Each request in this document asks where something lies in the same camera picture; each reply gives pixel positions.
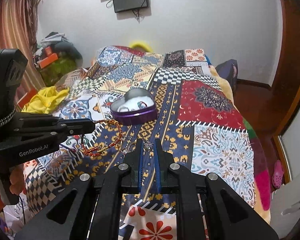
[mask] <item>pink shoe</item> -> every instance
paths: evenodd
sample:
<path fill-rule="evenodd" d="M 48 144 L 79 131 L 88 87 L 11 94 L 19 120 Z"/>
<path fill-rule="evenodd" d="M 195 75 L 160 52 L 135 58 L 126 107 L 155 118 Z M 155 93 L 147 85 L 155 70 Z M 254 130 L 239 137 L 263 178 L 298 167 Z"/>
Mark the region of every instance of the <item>pink shoe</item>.
<path fill-rule="evenodd" d="M 281 162 L 277 160 L 274 164 L 274 172 L 272 176 L 272 185 L 274 188 L 279 189 L 282 184 L 284 171 L 281 165 Z"/>

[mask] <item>braided bracelet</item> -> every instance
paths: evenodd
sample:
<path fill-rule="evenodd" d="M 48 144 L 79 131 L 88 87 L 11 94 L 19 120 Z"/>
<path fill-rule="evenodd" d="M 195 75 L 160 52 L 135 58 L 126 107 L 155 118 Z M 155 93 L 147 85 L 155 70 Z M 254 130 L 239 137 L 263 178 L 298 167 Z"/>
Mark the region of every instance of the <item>braided bracelet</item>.
<path fill-rule="evenodd" d="M 13 105 L 13 109 L 10 112 L 10 114 L 8 114 L 6 117 L 0 119 L 0 127 L 4 126 L 5 124 L 7 124 L 8 122 L 11 121 L 12 117 L 14 116 L 14 113 L 16 112 L 16 106 Z"/>
<path fill-rule="evenodd" d="M 81 146 L 82 146 L 82 150 L 83 150 L 83 153 L 87 156 L 92 156 L 92 157 L 95 157 L 95 156 L 100 156 L 101 155 L 101 152 L 115 146 L 117 143 L 119 143 L 121 141 L 121 138 L 123 136 L 123 133 L 122 133 L 122 130 L 121 130 L 121 126 L 119 124 L 118 121 L 116 120 L 113 120 L 113 119 L 110 119 L 110 120 L 99 120 L 99 121 L 96 121 L 94 122 L 95 124 L 97 123 L 101 123 L 101 122 L 105 122 L 107 123 L 108 125 L 115 125 L 118 130 L 119 130 L 119 136 L 117 138 L 117 140 L 115 140 L 114 142 L 110 143 L 107 147 L 104 147 L 103 149 L 99 148 L 99 147 L 92 147 L 90 149 L 86 148 L 84 145 L 83 145 L 83 137 L 84 137 L 84 134 L 81 135 Z"/>

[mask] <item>patchwork tablecloth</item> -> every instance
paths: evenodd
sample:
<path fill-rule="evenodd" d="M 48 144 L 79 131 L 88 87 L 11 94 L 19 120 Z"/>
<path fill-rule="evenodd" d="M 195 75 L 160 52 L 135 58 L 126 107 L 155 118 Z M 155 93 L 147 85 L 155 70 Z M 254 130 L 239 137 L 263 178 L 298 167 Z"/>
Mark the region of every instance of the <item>patchwork tablecloth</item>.
<path fill-rule="evenodd" d="M 141 87 L 154 96 L 158 118 L 123 126 L 132 139 L 110 148 L 105 156 L 84 156 L 80 137 L 71 136 L 58 152 L 28 165 L 29 210 L 39 212 L 79 175 L 95 177 L 121 163 L 134 147 L 133 138 L 159 138 L 175 162 L 201 175 L 217 173 L 269 222 L 269 175 L 260 142 L 235 108 L 229 84 L 208 65 L 203 49 L 154 54 L 107 47 L 79 80 L 55 116 L 112 118 L 111 103 Z M 104 147 L 117 136 L 117 128 L 100 125 L 85 136 L 85 144 Z M 156 192 L 153 152 L 145 152 L 143 164 L 141 192 L 122 198 L 119 239 L 176 239 L 175 196 Z"/>

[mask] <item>bed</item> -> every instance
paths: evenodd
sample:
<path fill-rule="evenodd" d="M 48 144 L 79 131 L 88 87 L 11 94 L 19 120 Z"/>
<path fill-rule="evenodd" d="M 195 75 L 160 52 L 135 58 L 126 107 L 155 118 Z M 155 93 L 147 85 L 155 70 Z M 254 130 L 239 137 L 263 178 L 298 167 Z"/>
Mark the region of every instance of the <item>bed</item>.
<path fill-rule="evenodd" d="M 203 49 L 155 54 L 110 46 L 97 52 L 90 69 L 70 73 L 59 85 L 71 89 L 55 116 L 110 119 L 111 103 L 138 87 L 153 95 L 158 118 L 123 126 L 127 137 L 105 156 L 84 156 L 80 137 L 71 136 L 59 151 L 25 163 L 30 212 L 39 212 L 81 174 L 95 177 L 121 163 L 134 138 L 151 143 L 159 138 L 175 162 L 194 173 L 217 173 L 270 222 L 270 182 L 260 141 Z M 117 128 L 100 125 L 84 141 L 89 147 L 104 147 L 117 135 Z M 145 152 L 141 192 L 122 198 L 119 239 L 156 239 L 155 234 L 176 239 L 175 214 L 175 196 L 155 193 L 153 152 Z"/>

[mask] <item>striped curtain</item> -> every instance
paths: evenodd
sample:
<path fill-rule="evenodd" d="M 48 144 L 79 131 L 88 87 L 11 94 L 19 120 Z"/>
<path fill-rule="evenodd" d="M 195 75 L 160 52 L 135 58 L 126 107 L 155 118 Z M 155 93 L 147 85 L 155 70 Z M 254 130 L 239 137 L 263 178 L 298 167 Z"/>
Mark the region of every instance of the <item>striped curtain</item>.
<path fill-rule="evenodd" d="M 28 59 L 15 101 L 31 89 L 45 86 L 32 61 L 36 50 L 36 17 L 36 1 L 0 0 L 0 49 L 20 49 Z"/>

